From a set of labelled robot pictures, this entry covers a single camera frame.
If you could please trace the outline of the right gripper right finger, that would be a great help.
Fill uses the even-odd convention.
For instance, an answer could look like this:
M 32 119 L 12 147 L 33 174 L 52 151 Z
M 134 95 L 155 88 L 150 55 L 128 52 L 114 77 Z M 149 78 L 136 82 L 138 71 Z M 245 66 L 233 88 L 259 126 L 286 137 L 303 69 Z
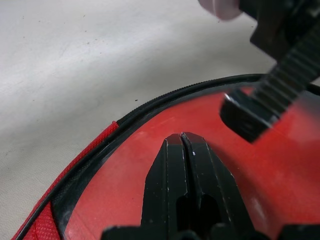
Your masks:
M 249 227 L 251 220 L 233 175 L 203 137 L 191 132 L 181 136 L 196 225 Z

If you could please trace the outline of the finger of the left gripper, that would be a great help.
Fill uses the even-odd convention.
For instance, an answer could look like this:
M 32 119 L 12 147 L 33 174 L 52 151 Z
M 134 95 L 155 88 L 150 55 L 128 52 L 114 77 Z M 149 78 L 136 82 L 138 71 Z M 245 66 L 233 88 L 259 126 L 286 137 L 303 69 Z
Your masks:
M 247 95 L 240 89 L 226 94 L 222 122 L 247 142 L 272 128 L 290 105 L 320 77 L 320 22 L 293 46 L 257 87 Z

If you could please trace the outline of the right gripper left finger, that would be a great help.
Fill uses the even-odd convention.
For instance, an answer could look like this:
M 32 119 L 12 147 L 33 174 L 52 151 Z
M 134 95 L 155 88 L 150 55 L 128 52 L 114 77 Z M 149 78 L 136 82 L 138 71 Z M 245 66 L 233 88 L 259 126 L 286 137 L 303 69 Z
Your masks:
M 200 180 L 194 133 L 166 137 L 145 179 L 141 225 L 196 227 L 200 223 Z

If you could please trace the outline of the red table tennis paddle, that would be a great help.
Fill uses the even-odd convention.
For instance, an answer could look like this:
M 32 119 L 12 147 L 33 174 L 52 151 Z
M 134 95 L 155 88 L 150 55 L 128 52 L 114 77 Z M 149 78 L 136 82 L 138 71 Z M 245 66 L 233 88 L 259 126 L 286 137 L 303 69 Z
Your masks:
M 248 143 L 219 116 L 225 90 L 197 92 L 144 122 L 85 187 L 68 240 L 98 240 L 104 228 L 141 221 L 147 173 L 164 139 L 202 136 L 234 176 L 258 231 L 275 239 L 285 224 L 320 223 L 320 95 L 305 92 L 282 119 Z

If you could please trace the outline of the black red paddle case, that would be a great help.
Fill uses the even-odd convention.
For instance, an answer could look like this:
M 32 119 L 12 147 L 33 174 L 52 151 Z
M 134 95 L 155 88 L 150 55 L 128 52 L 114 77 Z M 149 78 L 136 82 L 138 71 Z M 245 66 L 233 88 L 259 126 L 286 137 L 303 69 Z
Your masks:
M 152 99 L 114 121 L 63 170 L 12 240 L 70 240 L 66 238 L 67 224 L 85 187 L 107 158 L 144 122 L 201 91 L 218 89 L 228 93 L 241 88 L 249 92 L 256 86 L 259 77 L 258 74 L 245 74 L 186 86 Z M 320 86 L 310 84 L 305 92 L 320 96 Z M 98 240 L 320 240 L 320 223 L 286 223 L 276 238 L 270 238 L 256 229 L 247 207 L 250 226 L 230 226 L 225 223 L 213 226 L 142 225 L 142 210 L 139 224 L 108 226 L 102 230 Z

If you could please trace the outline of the pale pink object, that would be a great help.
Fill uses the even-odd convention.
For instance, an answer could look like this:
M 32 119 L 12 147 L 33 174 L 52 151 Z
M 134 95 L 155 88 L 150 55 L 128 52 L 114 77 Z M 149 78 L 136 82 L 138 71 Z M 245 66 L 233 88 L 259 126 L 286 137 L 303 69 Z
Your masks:
M 222 21 L 235 19 L 243 12 L 240 0 L 197 0 L 203 9 Z

